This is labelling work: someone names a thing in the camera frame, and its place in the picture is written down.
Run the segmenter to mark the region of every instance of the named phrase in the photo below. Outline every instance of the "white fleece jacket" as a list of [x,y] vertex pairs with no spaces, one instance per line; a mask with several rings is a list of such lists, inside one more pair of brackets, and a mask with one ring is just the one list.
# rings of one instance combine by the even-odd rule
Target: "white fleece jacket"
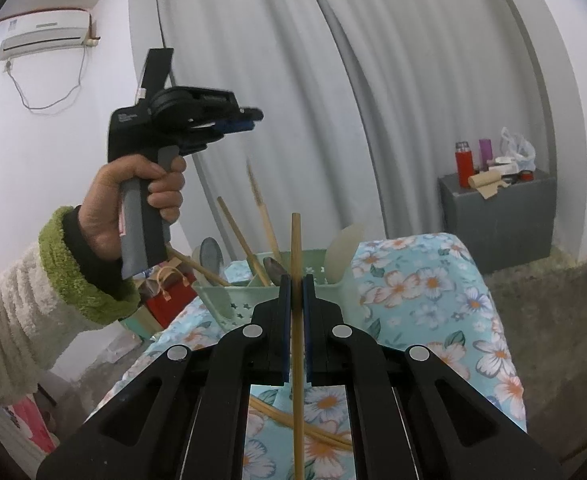
[[67,211],[59,209],[39,243],[0,274],[0,441],[31,478],[44,454],[1,406],[35,392],[42,370],[52,367],[78,333],[126,316],[138,303],[127,282],[125,299],[118,301],[84,279],[64,244]]

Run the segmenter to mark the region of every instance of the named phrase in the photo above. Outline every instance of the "green cuff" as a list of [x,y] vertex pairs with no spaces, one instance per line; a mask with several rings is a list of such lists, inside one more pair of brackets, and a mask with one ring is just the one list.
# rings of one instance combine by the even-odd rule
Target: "green cuff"
[[65,245],[62,218],[72,209],[58,208],[38,236],[40,261],[49,282],[65,303],[73,305],[90,321],[108,325],[130,316],[140,301],[133,280],[123,281],[122,290],[119,291],[119,297],[123,299],[114,299],[85,280]]

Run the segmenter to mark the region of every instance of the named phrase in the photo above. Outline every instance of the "gripper handle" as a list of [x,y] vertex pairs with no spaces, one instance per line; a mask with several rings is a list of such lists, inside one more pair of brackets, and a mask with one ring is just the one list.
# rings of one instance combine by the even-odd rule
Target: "gripper handle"
[[[166,171],[179,155],[177,146],[165,146],[157,152],[144,152],[150,161],[157,162]],[[120,214],[118,227],[123,255],[123,280],[147,270],[167,259],[165,245],[170,241],[170,225],[160,211],[147,202],[150,180],[131,178],[120,187]]]

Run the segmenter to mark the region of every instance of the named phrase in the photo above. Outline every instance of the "white air conditioner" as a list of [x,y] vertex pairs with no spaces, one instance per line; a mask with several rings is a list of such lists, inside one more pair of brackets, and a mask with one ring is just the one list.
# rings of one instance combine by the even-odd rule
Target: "white air conditioner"
[[7,38],[0,45],[0,60],[41,50],[82,46],[90,33],[90,14],[86,10],[46,10],[7,21]]

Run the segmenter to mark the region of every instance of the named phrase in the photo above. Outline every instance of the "wooden chopstick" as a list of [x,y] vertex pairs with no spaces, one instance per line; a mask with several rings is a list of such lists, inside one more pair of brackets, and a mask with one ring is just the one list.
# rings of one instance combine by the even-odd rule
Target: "wooden chopstick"
[[304,355],[302,353],[302,237],[300,213],[292,213],[293,478],[304,480]]
[[205,267],[200,265],[191,256],[185,256],[183,253],[179,253],[173,247],[171,247],[169,244],[167,244],[167,252],[170,254],[170,256],[174,256],[175,258],[178,258],[184,264],[187,264],[189,267],[192,267],[193,269],[200,272],[200,274],[202,274],[208,280],[210,280],[212,282],[216,282],[216,283],[218,283],[218,285],[232,286],[231,283],[227,282],[226,280],[223,280],[220,276],[218,276],[218,274],[211,272],[211,270],[209,270],[209,269],[205,269]]
[[251,170],[250,160],[247,159],[247,176],[250,178],[251,184],[251,192],[254,195],[254,199],[256,200],[256,205],[258,206],[258,210],[260,211],[260,216],[262,217],[262,225],[265,228],[265,234],[267,235],[267,241],[269,242],[269,247],[271,247],[271,252],[274,254],[274,258],[278,261],[279,264],[283,263],[282,254],[280,254],[280,249],[278,248],[278,240],[276,238],[276,233],[274,232],[274,226],[271,223],[271,219],[269,218],[269,212],[267,211],[267,204],[265,201],[262,200],[262,193],[260,192],[260,188],[258,187],[258,181]]
[[245,237],[240,232],[238,224],[234,220],[231,211],[229,211],[229,208],[227,208],[227,205],[224,203],[224,200],[221,196],[218,197],[218,205],[220,206],[222,213],[225,215],[227,222],[229,222],[229,225],[232,227],[232,231],[234,231],[236,238],[238,238],[238,241],[240,242],[242,249],[245,251],[245,254],[247,255],[247,260],[250,262],[251,266],[256,271],[256,274],[260,278],[260,281],[264,286],[271,285],[271,281],[269,280],[269,278],[267,278],[267,273],[265,272],[265,269],[263,269],[260,265],[258,258],[256,257],[256,254],[251,252],[250,245],[247,243],[247,240],[245,240]]
[[[288,426],[289,428],[294,426],[294,418],[289,415],[289,413],[281,412],[279,409],[270,406],[257,397],[250,396],[250,406],[257,412],[267,415],[269,418],[272,418],[283,426]],[[322,430],[312,424],[307,424],[307,422],[304,423],[304,433],[314,438],[318,442],[335,447],[336,449],[342,449],[344,451],[350,452],[353,451],[353,445],[350,440],[344,438],[343,436]]]

